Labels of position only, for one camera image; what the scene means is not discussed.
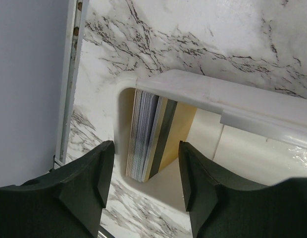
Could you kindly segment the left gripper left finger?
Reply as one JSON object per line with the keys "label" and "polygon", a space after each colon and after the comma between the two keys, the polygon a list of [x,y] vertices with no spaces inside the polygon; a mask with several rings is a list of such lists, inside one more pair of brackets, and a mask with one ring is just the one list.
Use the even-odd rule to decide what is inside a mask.
{"label": "left gripper left finger", "polygon": [[0,238],[95,238],[106,207],[114,143],[20,186],[0,187]]}

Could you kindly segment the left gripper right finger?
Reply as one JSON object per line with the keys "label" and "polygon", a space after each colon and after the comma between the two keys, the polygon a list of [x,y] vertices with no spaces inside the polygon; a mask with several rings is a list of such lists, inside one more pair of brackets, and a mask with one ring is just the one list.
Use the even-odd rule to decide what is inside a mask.
{"label": "left gripper right finger", "polygon": [[307,178],[266,186],[180,142],[185,209],[195,238],[307,238]]}

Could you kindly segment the gold card with black stripe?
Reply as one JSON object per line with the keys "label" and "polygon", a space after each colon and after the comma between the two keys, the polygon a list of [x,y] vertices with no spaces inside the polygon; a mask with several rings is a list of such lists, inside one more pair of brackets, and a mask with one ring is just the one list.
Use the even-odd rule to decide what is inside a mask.
{"label": "gold card with black stripe", "polygon": [[197,108],[162,97],[142,182],[146,182],[178,157],[180,141],[187,139]]}

